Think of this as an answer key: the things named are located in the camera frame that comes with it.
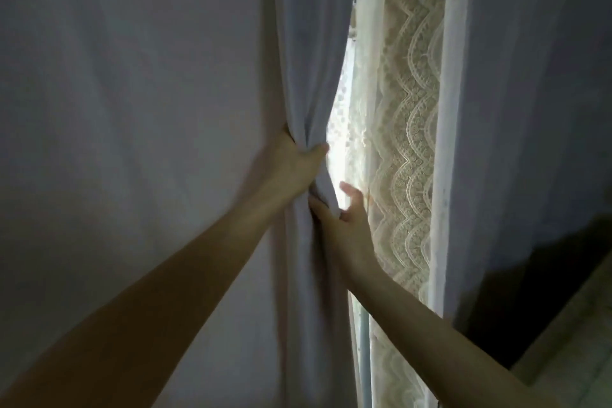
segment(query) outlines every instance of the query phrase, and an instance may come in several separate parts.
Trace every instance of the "curtain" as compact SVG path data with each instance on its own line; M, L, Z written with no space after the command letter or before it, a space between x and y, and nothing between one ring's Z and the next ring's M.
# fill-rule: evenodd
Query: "curtain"
M424 302L443 16L444 0L356 0L346 82L329 125L333 178L369 193L380 263ZM359 347L364 405L424 404L426 388L414 370L355 308L363 318L356 332L366 337Z
M276 0L287 123L302 149L324 142L353 0ZM339 214L322 168L314 187ZM287 210L287 406L356 407L348 293L327 268L307 195Z
M446 0L432 305L477 343L515 345L534 247L609 210L611 21L612 0Z

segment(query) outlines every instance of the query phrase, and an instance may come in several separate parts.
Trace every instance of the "sheer curtain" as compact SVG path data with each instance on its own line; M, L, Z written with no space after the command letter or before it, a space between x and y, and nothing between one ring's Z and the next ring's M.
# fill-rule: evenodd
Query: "sheer curtain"
M423 302L443 15L444 0L355 0L328 127L334 186L347 180L368 194L382 267ZM424 405L415 372L358 303L354 311L365 406Z

